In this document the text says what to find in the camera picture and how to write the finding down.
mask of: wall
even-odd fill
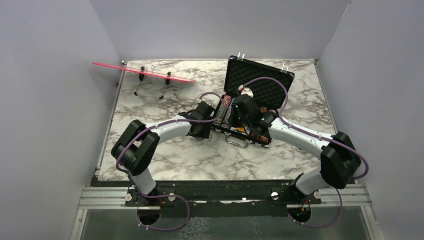
[[[88,0],[0,5],[0,239],[69,239],[119,57]]]
[[[351,0],[91,0],[119,56],[318,58]]]
[[[353,0],[318,61],[339,130],[368,158],[386,240],[424,234],[424,1]]]

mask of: marble surface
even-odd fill
[[[307,128],[334,134],[330,113],[312,59],[253,59],[281,68],[290,64],[295,79],[288,92],[289,101],[283,113],[288,120]],[[127,72],[121,83],[107,145],[99,173],[99,181],[126,181],[124,173],[115,169],[111,149],[128,124],[136,119],[143,123],[167,120],[177,113],[195,108],[201,93],[224,93],[227,59],[134,60],[128,67],[196,79],[196,83],[171,81],[164,98],[159,100],[165,80],[146,76],[139,94],[135,73]],[[218,99],[205,96],[215,107]],[[246,149],[225,142],[224,134],[211,131],[209,139],[178,137],[160,144],[149,165],[155,180],[268,180],[294,179],[320,165],[311,154],[290,144],[273,140],[269,148],[251,145]]]

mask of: marble table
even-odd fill
[[[281,68],[290,65],[295,79],[288,91],[289,101],[283,113],[288,120],[307,128],[334,134],[334,128],[312,59],[253,59]],[[165,80],[146,76],[138,93],[156,98],[135,96],[139,84],[135,73],[126,72],[120,86],[107,144],[103,155],[99,181],[127,181],[124,173],[115,169],[112,146],[128,124],[136,119],[143,123],[167,120],[177,113],[195,108],[201,93],[224,92],[227,59],[134,60],[131,68],[145,66],[147,70],[196,79],[196,83],[171,81],[163,99]],[[218,99],[205,96],[216,106]],[[211,131],[209,139],[178,137],[160,144],[149,165],[155,180],[269,180],[294,179],[320,165],[311,154],[290,144],[273,140],[269,148],[251,145],[246,149],[228,144],[225,135]]]

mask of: open case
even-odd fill
[[[259,77],[270,77],[278,80],[289,90],[295,79],[295,74],[288,71],[288,65],[283,64],[282,69],[268,66],[262,63],[244,59],[244,54],[240,56],[230,56],[225,75],[224,84],[224,106],[221,102],[216,107],[214,117],[222,113],[222,117],[212,124],[212,129],[217,133],[225,134],[225,141],[229,144],[247,148],[249,144],[254,143],[257,146],[267,148],[271,143],[269,135],[255,135],[248,128],[231,127],[229,118],[231,115],[231,102],[234,98],[240,95],[239,86],[244,85],[250,80]],[[274,81],[259,80],[251,83],[248,88],[253,93],[253,100],[261,107],[261,110],[277,111],[283,104],[286,95],[283,89]],[[239,144],[231,141],[230,137],[245,141],[245,144]]]

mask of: metal stand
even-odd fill
[[[145,71],[145,67],[144,67],[144,66],[142,66],[140,71],[141,71],[141,72],[144,72],[144,71]],[[170,72],[170,71],[167,73],[167,77],[169,77],[169,78],[171,77],[171,72]],[[140,81],[138,82],[138,86],[137,86],[137,89],[136,89],[136,90],[135,90],[135,92],[134,92],[134,95],[136,95],[136,96],[141,96],[141,97],[147,97],[147,98],[157,98],[157,96],[151,96],[151,95],[140,95],[140,94],[138,94],[138,93],[137,93],[137,92],[138,92],[138,90],[139,90],[139,88],[140,88],[140,85],[142,84],[142,82],[143,82],[143,80],[144,80],[144,78],[145,78],[145,75],[144,75],[144,74],[141,74],[141,73],[139,73],[139,74],[138,74],[138,79],[139,79]],[[165,93],[167,92],[168,85],[169,85],[169,84],[170,84],[170,82],[171,82],[171,80],[170,80],[169,78],[165,78],[165,88],[163,89],[162,95],[159,97],[159,99],[163,99],[163,98],[164,98]]]

